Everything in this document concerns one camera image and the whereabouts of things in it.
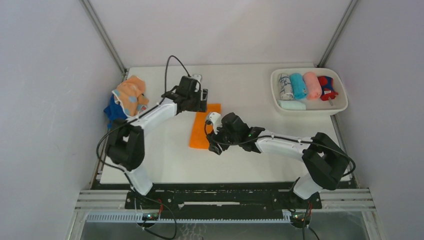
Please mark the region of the orange towel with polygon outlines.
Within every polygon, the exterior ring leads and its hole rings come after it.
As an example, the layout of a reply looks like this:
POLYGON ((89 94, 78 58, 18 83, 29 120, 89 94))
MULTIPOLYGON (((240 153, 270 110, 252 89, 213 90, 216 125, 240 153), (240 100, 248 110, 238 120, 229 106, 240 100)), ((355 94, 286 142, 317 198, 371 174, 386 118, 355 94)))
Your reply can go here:
POLYGON ((192 149, 207 150, 209 142, 204 131, 205 120, 209 113, 221 113, 222 107, 220 103, 208 103, 206 112, 197 112, 189 139, 188 146, 192 149))

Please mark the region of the light mint green towel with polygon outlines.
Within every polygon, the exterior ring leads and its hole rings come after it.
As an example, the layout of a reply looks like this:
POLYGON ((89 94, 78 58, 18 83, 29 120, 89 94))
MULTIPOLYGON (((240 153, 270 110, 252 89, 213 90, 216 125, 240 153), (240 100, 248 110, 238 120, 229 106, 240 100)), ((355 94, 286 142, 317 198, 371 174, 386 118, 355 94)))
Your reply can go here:
POLYGON ((288 111, 305 111, 306 105, 297 100, 278 100, 278 105, 288 111))

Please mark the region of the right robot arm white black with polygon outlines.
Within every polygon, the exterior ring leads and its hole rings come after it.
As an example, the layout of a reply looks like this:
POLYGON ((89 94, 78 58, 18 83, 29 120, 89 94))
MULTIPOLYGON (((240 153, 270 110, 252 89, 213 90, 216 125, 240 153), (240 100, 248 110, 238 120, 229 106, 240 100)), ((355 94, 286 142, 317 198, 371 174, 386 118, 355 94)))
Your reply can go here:
POLYGON ((230 146, 246 152, 280 154, 302 162, 307 174, 295 181, 289 203, 302 208, 321 190, 335 190, 341 179, 356 168, 355 162, 325 133, 312 137, 276 134, 263 127, 214 127, 205 131, 209 150, 220 155, 230 146))

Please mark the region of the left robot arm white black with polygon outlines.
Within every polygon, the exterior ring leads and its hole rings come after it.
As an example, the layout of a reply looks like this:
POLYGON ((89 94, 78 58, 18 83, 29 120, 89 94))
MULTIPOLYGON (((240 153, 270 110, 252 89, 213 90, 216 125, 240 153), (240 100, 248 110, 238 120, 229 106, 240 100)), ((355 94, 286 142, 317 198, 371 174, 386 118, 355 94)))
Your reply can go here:
POLYGON ((113 166, 123 171, 131 189, 138 193, 136 200, 143 208, 153 207, 157 200, 156 194, 150 191, 153 182, 142 166, 146 153, 146 135, 182 112, 206 112, 208 93, 207 89, 186 93, 168 91, 154 107, 128 119, 116 119, 113 122, 105 153, 113 166))

